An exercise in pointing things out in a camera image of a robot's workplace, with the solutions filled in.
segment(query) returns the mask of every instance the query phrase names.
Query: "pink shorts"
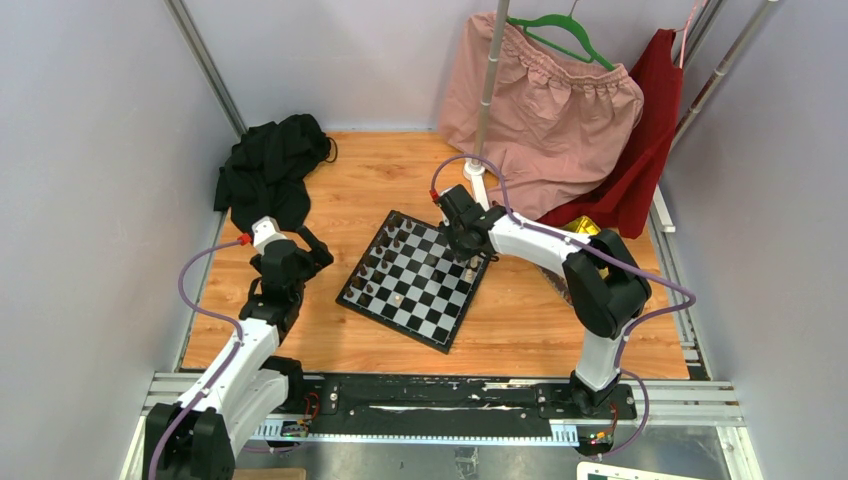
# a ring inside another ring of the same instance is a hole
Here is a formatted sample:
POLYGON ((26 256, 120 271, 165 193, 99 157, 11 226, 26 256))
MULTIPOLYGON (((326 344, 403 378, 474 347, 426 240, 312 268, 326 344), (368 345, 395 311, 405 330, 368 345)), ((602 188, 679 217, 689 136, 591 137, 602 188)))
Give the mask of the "pink shorts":
MULTIPOLYGON (((471 152, 494 14, 465 24, 438 131, 471 152)), ((609 175, 642 113, 642 91, 623 65, 566 60, 507 24, 483 155, 504 174, 512 208, 537 219, 609 175)), ((500 189, 489 199, 502 204, 500 189)))

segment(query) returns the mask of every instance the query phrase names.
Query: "chessboard border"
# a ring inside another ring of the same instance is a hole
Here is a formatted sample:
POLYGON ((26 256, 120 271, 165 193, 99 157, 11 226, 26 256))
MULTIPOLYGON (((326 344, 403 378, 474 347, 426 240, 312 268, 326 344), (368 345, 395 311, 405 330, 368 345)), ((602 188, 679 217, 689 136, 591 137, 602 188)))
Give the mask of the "chessboard border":
POLYGON ((409 330, 408 328, 404 328, 403 326, 398 325, 395 322, 387 321, 382 316, 372 312, 371 310, 368 310, 367 308, 362 307, 357 303, 354 303, 354 302, 351 302, 350 300, 347 300, 344 296, 345 290, 347 290, 348 287, 351 286, 351 283, 353 282, 354 277, 356 276, 357 272, 359 271, 359 267, 361 265, 365 264, 365 260, 368 257, 368 252, 370 252, 373 248, 375 248, 377 246, 377 240, 380 237, 380 232, 382 232, 383 229, 385 229, 388 226, 389 220, 394 215, 399 215, 404 220, 411 220, 413 222, 420 223, 421 225, 428 227, 428 228, 432 228, 436 231, 439 230, 437 227, 435 227, 435 226, 433 226, 433 225, 431 225, 431 224, 429 224, 429 223, 427 223, 423 220, 419 220, 415 217, 411 217, 411 216, 409 216, 409 215, 407 215, 403 212, 397 211, 397 210, 390 210, 389 214, 386 215, 386 219, 383 220, 383 223, 381 223, 380 227, 377 229, 377 233, 374 234, 374 238, 371 239, 371 242, 369 242, 368 246, 365 247, 365 251, 362 253, 362 256, 359 258, 359 261, 356 262, 356 265, 354 266, 353 271, 348 276, 344 285, 342 285, 342 289, 339 291, 339 294, 336 296, 336 303, 341 305, 342 307, 353 310, 354 312, 359 313, 360 315, 367 317, 370 320, 373 320, 373 321, 375 321, 375 322, 377 322, 381 325, 384 325, 386 327, 391 328, 392 330, 395 330, 399 333, 402 333, 402 334, 406 335, 407 337, 418 341, 419 343, 422 343, 422 344, 424 344, 424 345, 426 345, 430 348, 438 350, 438 351, 440 351, 444 354, 448 354, 448 353, 450 353, 451 346, 453 345, 453 342, 454 342, 454 340, 456 340, 456 336, 459 333, 459 327, 462 325, 462 321, 465 320, 465 315, 468 313, 468 310, 471 308, 471 304, 474 301, 474 296, 477 294, 477 288, 480 286, 480 282, 483 279, 483 275, 486 273, 486 269, 489 267, 489 261, 490 261, 489 258, 480 257, 480 265, 477 267, 477 269, 478 269, 477 275, 475 275, 474 281, 471 283, 471 289, 468 290, 468 301, 465 304, 463 304, 462 307, 460 307, 459 313, 456 314, 456 323, 454 323, 453 328, 451 328, 450 332, 448 333, 448 338, 445 340, 444 344, 439 344, 439 343, 435 342, 432 338, 421 335, 418 332, 413 332, 412 330, 409 330))

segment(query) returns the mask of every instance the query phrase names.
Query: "white wall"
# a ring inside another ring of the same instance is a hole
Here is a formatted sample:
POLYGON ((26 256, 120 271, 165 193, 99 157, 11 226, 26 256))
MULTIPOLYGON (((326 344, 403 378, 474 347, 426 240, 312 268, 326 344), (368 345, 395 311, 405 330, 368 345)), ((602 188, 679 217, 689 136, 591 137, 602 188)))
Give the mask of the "white wall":
MULTIPOLYGON (((465 20, 498 1, 186 3, 247 125, 310 112, 329 129, 408 130, 435 126, 465 20)), ((519 18, 567 14, 571 6, 511 3, 519 18)), ((632 66, 654 32, 682 27, 691 7, 689 0, 585 0, 574 18, 604 57, 632 66)), ((549 36, 568 38, 557 33, 549 36)))
POLYGON ((5 2, 0 71, 0 476, 117 478, 235 135, 162 1, 5 2))
MULTIPOLYGON (((690 98, 758 3, 727 2, 690 98)), ((780 3, 672 153, 664 192, 707 357, 736 387, 765 478, 837 478, 848 468, 848 4, 780 3)))

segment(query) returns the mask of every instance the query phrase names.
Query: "red fabric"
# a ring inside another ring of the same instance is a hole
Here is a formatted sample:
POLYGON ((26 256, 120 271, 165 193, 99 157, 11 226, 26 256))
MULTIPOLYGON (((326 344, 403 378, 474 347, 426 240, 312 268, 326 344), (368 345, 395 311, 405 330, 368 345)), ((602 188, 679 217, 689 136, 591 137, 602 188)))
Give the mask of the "red fabric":
POLYGON ((617 227, 623 237, 642 233, 671 149, 683 90, 683 70, 671 60, 674 36, 674 30, 657 31, 630 71, 645 105, 612 173, 598 188, 551 210, 539 222, 562 227, 588 215, 601 227, 617 227))

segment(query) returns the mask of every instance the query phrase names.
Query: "robotic arm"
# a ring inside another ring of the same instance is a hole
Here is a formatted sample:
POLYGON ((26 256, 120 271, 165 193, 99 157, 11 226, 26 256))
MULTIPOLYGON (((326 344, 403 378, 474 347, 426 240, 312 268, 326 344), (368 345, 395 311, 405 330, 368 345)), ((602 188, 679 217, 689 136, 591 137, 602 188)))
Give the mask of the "robotic arm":
POLYGON ((297 233, 309 251, 287 238, 269 217, 253 225, 253 246, 259 253, 250 263, 261 276, 251 283, 239 313, 242 339, 234 333, 233 348, 224 348, 176 403, 151 409, 145 424, 143 478, 150 478, 157 443, 169 428, 173 433, 156 461, 158 480, 232 478, 235 459, 256 426, 281 399, 285 407, 303 396, 300 362, 274 352, 298 318, 306 281, 333 263, 333 256, 305 226, 297 233))
POLYGON ((595 236, 562 232, 513 213, 521 222, 517 224, 503 206, 484 210, 461 185, 442 192, 435 202, 444 217, 439 229, 458 259, 513 255, 565 277, 577 318, 586 328, 580 361, 571 373, 571 400, 584 415, 594 415, 618 385, 622 332, 642 313, 651 288, 644 278, 540 230, 565 234, 636 266, 621 237, 611 230, 595 236))

